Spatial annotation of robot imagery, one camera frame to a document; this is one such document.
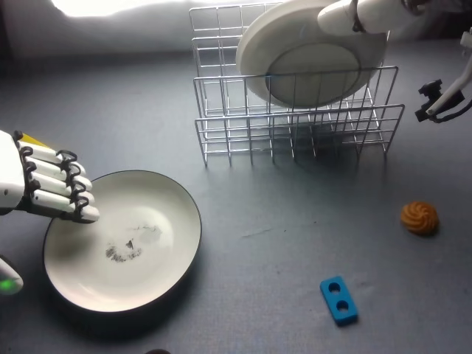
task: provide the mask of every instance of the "blue block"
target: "blue block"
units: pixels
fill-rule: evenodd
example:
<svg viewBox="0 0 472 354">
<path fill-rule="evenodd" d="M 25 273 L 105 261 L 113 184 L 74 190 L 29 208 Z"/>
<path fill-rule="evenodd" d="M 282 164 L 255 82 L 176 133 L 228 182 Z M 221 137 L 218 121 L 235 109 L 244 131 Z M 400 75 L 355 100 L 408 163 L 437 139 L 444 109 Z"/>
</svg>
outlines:
<svg viewBox="0 0 472 354">
<path fill-rule="evenodd" d="M 323 280 L 319 288 L 338 326 L 348 325 L 357 320 L 357 307 L 341 277 Z"/>
</svg>

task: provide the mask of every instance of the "orange swirl object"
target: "orange swirl object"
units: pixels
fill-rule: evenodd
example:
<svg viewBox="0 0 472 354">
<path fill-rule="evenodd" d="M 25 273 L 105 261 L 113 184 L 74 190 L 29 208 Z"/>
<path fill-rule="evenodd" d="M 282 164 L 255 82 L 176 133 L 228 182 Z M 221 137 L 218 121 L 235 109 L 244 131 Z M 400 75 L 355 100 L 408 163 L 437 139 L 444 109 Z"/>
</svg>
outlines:
<svg viewBox="0 0 472 354">
<path fill-rule="evenodd" d="M 405 205 L 401 210 L 401 221 L 410 232 L 417 235 L 432 234 L 440 223 L 436 209 L 422 201 Z"/>
</svg>

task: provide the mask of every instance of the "white plate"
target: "white plate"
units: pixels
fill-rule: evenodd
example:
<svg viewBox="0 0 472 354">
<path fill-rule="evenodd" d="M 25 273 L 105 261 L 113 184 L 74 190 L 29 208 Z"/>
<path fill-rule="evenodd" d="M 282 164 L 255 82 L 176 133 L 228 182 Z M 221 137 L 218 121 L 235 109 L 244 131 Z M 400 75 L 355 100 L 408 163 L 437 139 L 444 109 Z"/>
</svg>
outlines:
<svg viewBox="0 0 472 354">
<path fill-rule="evenodd" d="M 380 66 L 386 35 L 327 35 L 318 26 L 318 13 L 337 0 L 290 0 L 258 17 L 237 47 L 236 64 L 243 75 L 291 74 L 353 70 L 342 74 L 297 75 L 271 79 L 271 102 L 310 108 L 348 97 L 364 86 Z M 247 80 L 258 97 L 268 101 L 264 77 Z"/>
<path fill-rule="evenodd" d="M 169 291 L 190 267 L 201 219 L 190 194 L 174 180 L 123 171 L 93 183 L 96 223 L 54 219 L 44 265 L 56 290 L 82 308 L 131 310 Z"/>
</svg>

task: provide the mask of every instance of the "robotic hand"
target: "robotic hand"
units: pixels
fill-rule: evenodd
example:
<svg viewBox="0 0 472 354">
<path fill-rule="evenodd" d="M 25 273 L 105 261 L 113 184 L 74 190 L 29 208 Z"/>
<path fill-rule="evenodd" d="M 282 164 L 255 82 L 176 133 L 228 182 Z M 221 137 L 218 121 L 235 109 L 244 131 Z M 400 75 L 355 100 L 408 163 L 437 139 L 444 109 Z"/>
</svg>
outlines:
<svg viewBox="0 0 472 354">
<path fill-rule="evenodd" d="M 97 221 L 91 182 L 77 155 L 23 142 L 22 137 L 18 131 L 14 136 L 0 131 L 0 215 L 23 210 L 77 223 Z M 21 277 L 0 256 L 0 295 L 22 287 Z"/>
<path fill-rule="evenodd" d="M 472 0 L 340 0 L 318 14 L 318 24 L 330 35 L 386 33 L 416 21 L 432 6 L 444 12 L 471 11 Z M 465 48 L 465 52 L 472 49 L 472 28 L 469 32 L 464 32 L 461 45 Z M 418 91 L 428 98 L 428 102 L 415 112 L 418 121 L 429 119 L 435 123 L 447 122 L 471 109 L 472 100 L 455 113 L 437 117 L 438 114 L 456 107 L 465 99 L 461 90 L 471 81 L 472 57 L 469 57 L 462 75 L 443 94 L 441 80 L 425 84 Z"/>
</svg>

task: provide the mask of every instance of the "green led light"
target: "green led light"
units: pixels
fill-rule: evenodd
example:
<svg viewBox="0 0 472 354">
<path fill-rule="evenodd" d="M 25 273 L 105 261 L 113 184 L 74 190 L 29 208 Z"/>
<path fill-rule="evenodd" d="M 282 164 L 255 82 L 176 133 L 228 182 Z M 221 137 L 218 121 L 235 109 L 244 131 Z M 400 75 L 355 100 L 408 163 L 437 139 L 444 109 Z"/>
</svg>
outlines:
<svg viewBox="0 0 472 354">
<path fill-rule="evenodd" d="M 2 280 L 0 282 L 0 291 L 12 290 L 15 287 L 15 282 L 11 279 Z"/>
</svg>

